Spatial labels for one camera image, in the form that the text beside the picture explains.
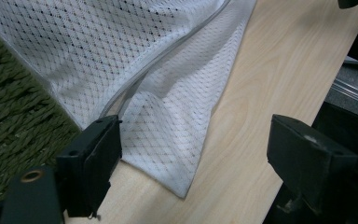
wood grain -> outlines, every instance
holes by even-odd
[[[121,162],[101,222],[67,223],[261,223],[282,183],[266,158],[272,114],[311,124],[357,33],[358,7],[259,0],[186,199]]]

mesh cloth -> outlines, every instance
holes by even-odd
[[[0,201],[13,175],[36,165],[54,165],[55,154],[78,133],[0,41]]]
[[[81,127],[228,1],[0,1],[0,36]],[[233,0],[150,68],[122,125],[124,160],[186,196],[255,0]]]

white mesh fabric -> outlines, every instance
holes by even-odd
[[[226,86],[254,5],[255,0],[232,1],[153,66],[123,116],[123,160],[180,197],[196,173],[211,111]]]
[[[224,0],[0,0],[0,36],[82,128]]]
[[[224,0],[0,0],[0,36],[82,128]],[[155,64],[123,116],[123,160],[185,197],[255,0],[232,0]]]

woven mat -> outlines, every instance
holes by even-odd
[[[10,178],[54,166],[79,129],[0,41],[0,201]]]

dark green textile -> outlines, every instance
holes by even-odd
[[[0,40],[0,200],[10,178],[55,155],[79,129]]]

